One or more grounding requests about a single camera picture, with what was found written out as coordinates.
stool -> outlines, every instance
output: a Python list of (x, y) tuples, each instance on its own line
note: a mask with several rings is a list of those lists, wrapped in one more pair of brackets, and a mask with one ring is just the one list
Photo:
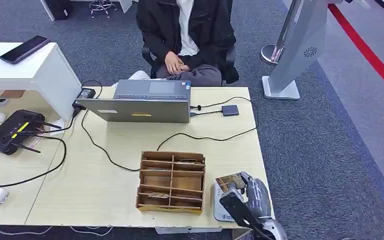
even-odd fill
[(93, 1), (93, 2), (91, 2), (89, 4), (90, 15), (94, 19), (95, 18), (94, 12), (105, 11), (106, 18), (109, 19), (110, 16), (108, 15), (107, 9), (111, 8), (112, 6), (114, 6), (114, 11), (118, 10), (116, 5), (114, 5), (112, 1), (109, 1), (109, 0), (95, 0), (95, 1)]

hand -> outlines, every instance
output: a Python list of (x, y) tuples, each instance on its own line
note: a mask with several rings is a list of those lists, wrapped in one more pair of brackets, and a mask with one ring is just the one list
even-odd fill
[(181, 66), (180, 66), (180, 70), (181, 70), (182, 72), (189, 72), (191, 69), (189, 68), (188, 65), (181, 65)]
[(180, 73), (182, 71), (181, 66), (184, 65), (182, 60), (180, 60), (180, 58), (172, 51), (169, 51), (167, 55), (165, 55), (164, 62), (167, 67), (167, 71), (171, 75)]

robotic hand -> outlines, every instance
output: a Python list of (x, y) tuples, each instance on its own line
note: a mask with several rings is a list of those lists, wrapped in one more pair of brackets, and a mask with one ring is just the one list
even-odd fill
[(271, 217), (269, 193), (260, 179), (242, 171), (216, 181), (223, 191), (220, 203), (238, 226), (253, 229), (256, 240), (288, 240), (282, 225)]

wooden desk organizer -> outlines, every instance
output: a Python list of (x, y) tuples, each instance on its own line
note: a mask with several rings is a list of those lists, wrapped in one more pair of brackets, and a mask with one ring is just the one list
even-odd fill
[(205, 157), (200, 153), (143, 151), (136, 208), (201, 214)]

black cable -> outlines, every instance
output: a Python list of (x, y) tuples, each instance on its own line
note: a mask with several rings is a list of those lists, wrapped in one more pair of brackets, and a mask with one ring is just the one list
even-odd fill
[(196, 113), (196, 112), (191, 112), (189, 113), (189, 115), (191, 117), (195, 117), (195, 116), (200, 116), (200, 115), (207, 115), (207, 114), (216, 114), (216, 113), (222, 113), (223, 111), (209, 111), (209, 112), (202, 112), (202, 113)]
[(5, 185), (0, 185), (0, 188), (6, 188), (6, 187), (12, 187), (12, 186), (15, 186), (15, 185), (20, 185), (20, 184), (24, 184), (24, 183), (27, 183), (27, 182), (30, 182), (30, 181), (33, 181), (35, 179), (38, 179), (40, 177), (43, 177), (49, 173), (52, 173), (53, 171), (57, 170), (59, 167), (61, 167), (61, 165), (63, 165), (63, 163), (66, 161), (66, 156), (67, 156), (67, 145), (66, 143), (64, 142), (64, 140), (62, 140), (61, 138), (57, 138), (57, 137), (51, 137), (51, 136), (39, 136), (39, 135), (34, 135), (34, 134), (24, 134), (24, 135), (28, 135), (28, 136), (32, 136), (32, 137), (38, 137), (38, 138), (43, 138), (43, 139), (54, 139), (54, 140), (58, 140), (60, 141), (63, 146), (64, 146), (64, 155), (62, 156), (62, 161), (54, 168), (52, 168), (51, 170), (48, 170), (40, 175), (37, 175), (35, 177), (32, 177), (32, 178), (29, 178), (27, 180), (23, 180), (23, 181), (19, 181), (19, 182), (15, 182), (15, 183), (11, 183), (11, 184), (5, 184)]
[(84, 121), (85, 121), (85, 118), (86, 118), (86, 115), (88, 114), (88, 112), (89, 112), (89, 110), (86, 110), (86, 113), (84, 114), (83, 119), (81, 120), (81, 127), (83, 128), (83, 130), (84, 130), (84, 131), (87, 133), (87, 135), (89, 136), (89, 139), (90, 139), (90, 141), (92, 142), (92, 144), (95, 145), (96, 147), (98, 147), (99, 149), (101, 149), (101, 150), (106, 154), (106, 156), (108, 157), (109, 161), (110, 161), (112, 164), (114, 164), (114, 165), (116, 165), (117, 167), (122, 168), (122, 169), (124, 169), (124, 170), (126, 170), (126, 171), (130, 171), (130, 172), (138, 172), (140, 169), (130, 169), (130, 168), (128, 168), (128, 167), (125, 167), (125, 166), (122, 166), (122, 165), (119, 165), (119, 164), (115, 163), (115, 162), (111, 159), (110, 154), (108, 154), (107, 150), (105, 150), (103, 147), (99, 146), (98, 144), (96, 144), (96, 143), (94, 142), (94, 140), (92, 139), (92, 136), (89, 134), (88, 130), (86, 130), (85, 126), (83, 125), (83, 123), (84, 123)]
[(71, 118), (71, 121), (70, 121), (70, 124), (68, 125), (68, 127), (57, 129), (57, 130), (51, 130), (51, 131), (20, 131), (17, 134), (20, 134), (20, 135), (23, 135), (23, 134), (49, 134), (49, 133), (56, 133), (56, 132), (61, 132), (61, 131), (68, 130), (73, 125), (75, 115), (78, 114), (78, 112), (76, 114), (74, 114), (74, 113), (73, 113), (73, 117)]
[[(85, 82), (82, 84), (82, 87), (83, 87), (83, 85), (84, 85), (85, 83), (88, 83), (88, 82), (96, 82), (96, 83), (98, 83), (98, 84), (100, 85), (100, 91), (99, 91), (99, 94), (98, 94), (98, 96), (95, 97), (95, 99), (99, 98), (99, 96), (100, 96), (101, 93), (102, 93), (102, 89), (103, 89), (103, 87), (102, 87), (102, 83), (100, 83), (99, 81), (96, 81), (96, 80), (89, 80), (89, 81), (85, 81)], [(124, 170), (126, 170), (126, 171), (130, 171), (130, 172), (137, 172), (137, 171), (139, 171), (140, 169), (130, 169), (130, 168), (128, 168), (128, 167), (125, 167), (125, 166), (122, 166), (122, 165), (119, 165), (119, 164), (115, 163), (115, 162), (111, 159), (110, 154), (108, 154), (107, 150), (105, 150), (103, 147), (101, 147), (100, 145), (98, 145), (98, 144), (96, 144), (96, 143), (94, 142), (92, 136), (89, 134), (88, 130), (86, 130), (86, 128), (85, 128), (85, 126), (84, 126), (84, 122), (85, 122), (85, 119), (86, 119), (86, 115), (88, 115), (88, 112), (89, 112), (89, 109), (86, 110), (86, 112), (84, 113), (83, 118), (81, 119), (81, 128), (83, 128), (83, 130), (86, 132), (87, 136), (89, 136), (89, 139), (90, 139), (90, 141), (92, 142), (92, 144), (95, 145), (95, 147), (101, 149), (101, 150), (106, 154), (106, 156), (108, 157), (108, 160), (109, 160), (112, 164), (114, 164), (115, 166), (117, 166), (117, 167), (119, 167), (119, 168), (122, 168), (122, 169), (124, 169)]]
[[(201, 107), (201, 108), (207, 108), (207, 107), (212, 107), (212, 106), (216, 106), (216, 105), (220, 105), (220, 104), (225, 104), (225, 103), (229, 102), (229, 101), (232, 100), (232, 99), (244, 99), (244, 100), (247, 100), (248, 102), (251, 103), (251, 105), (255, 108), (255, 111), (256, 111), (255, 127), (251, 128), (251, 129), (249, 129), (249, 130), (247, 130), (247, 131), (243, 131), (243, 132), (241, 132), (241, 133), (235, 134), (235, 135), (233, 135), (233, 136), (230, 136), (230, 137), (227, 137), (227, 138), (221, 138), (221, 139), (220, 139), (220, 138), (213, 138), (213, 137), (209, 137), (209, 136), (196, 137), (196, 136), (191, 136), (191, 135), (189, 135), (189, 134), (187, 134), (187, 133), (178, 132), (178, 133), (173, 134), (173, 135), (171, 135), (170, 137), (166, 138), (166, 139), (165, 139), (165, 140), (158, 146), (158, 148), (157, 148), (156, 150), (159, 151), (160, 148), (161, 148), (161, 146), (162, 146), (163, 144), (165, 144), (168, 140), (170, 140), (170, 139), (172, 139), (172, 138), (174, 138), (175, 136), (178, 136), (178, 135), (186, 136), (186, 137), (188, 137), (188, 138), (195, 139), (195, 140), (209, 139), (209, 140), (214, 140), (214, 141), (218, 141), (218, 142), (224, 142), (224, 141), (227, 141), (227, 140), (236, 138), (236, 137), (238, 137), (238, 136), (247, 134), (247, 133), (249, 133), (249, 132), (251, 132), (251, 131), (253, 131), (253, 130), (256, 130), (256, 129), (258, 128), (258, 126), (259, 126), (259, 117), (258, 117), (259, 112), (258, 112), (258, 108), (257, 108), (257, 105), (255, 105), (255, 103), (253, 103), (253, 101), (251, 101), (251, 100), (249, 100), (249, 99), (247, 99), (247, 98), (245, 98), (245, 97), (234, 96), (234, 97), (232, 97), (232, 98), (230, 98), (229, 100), (224, 101), (224, 102), (219, 102), (219, 103), (215, 103), (215, 104), (211, 104), (211, 105), (206, 105), (206, 106), (200, 106), (200, 107)], [(191, 108), (191, 109), (195, 109), (195, 108), (198, 108), (198, 107), (197, 107), (197, 106), (190, 106), (190, 108)]]
[(208, 108), (208, 107), (212, 107), (212, 106), (217, 106), (217, 105), (220, 105), (220, 104), (225, 104), (233, 99), (244, 99), (244, 100), (247, 100), (248, 102), (250, 102), (254, 107), (256, 106), (251, 100), (249, 100), (248, 98), (245, 98), (245, 97), (242, 97), (242, 96), (234, 96), (234, 97), (231, 97), (229, 98), (228, 100), (224, 101), (224, 102), (219, 102), (219, 103), (214, 103), (214, 104), (210, 104), (210, 105), (204, 105), (204, 106), (201, 106), (201, 105), (198, 105), (198, 106), (190, 106), (190, 109), (200, 109), (201, 108)]

